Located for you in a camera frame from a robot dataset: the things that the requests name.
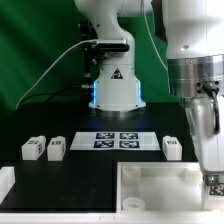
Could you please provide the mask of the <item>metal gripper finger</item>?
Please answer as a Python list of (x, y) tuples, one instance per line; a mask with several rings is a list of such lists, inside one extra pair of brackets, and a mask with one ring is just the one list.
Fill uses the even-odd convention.
[(218, 175), (205, 175), (204, 176), (204, 184), (206, 186), (217, 186), (219, 184), (219, 176)]

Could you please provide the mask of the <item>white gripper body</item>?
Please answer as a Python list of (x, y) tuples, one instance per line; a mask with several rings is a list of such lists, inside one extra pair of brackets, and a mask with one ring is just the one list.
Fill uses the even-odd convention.
[(218, 97), (219, 132), (214, 133), (215, 115), (209, 98), (196, 98), (185, 109), (195, 154), (204, 175), (224, 173), (224, 97)]

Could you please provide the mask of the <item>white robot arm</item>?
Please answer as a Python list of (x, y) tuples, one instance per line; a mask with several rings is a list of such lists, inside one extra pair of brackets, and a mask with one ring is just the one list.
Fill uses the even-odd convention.
[(74, 0), (92, 23), (100, 75), (90, 106), (106, 113), (141, 108), (135, 76), (135, 40), (120, 17), (153, 12), (167, 43), (169, 91), (184, 101), (204, 184), (224, 175), (224, 0)]

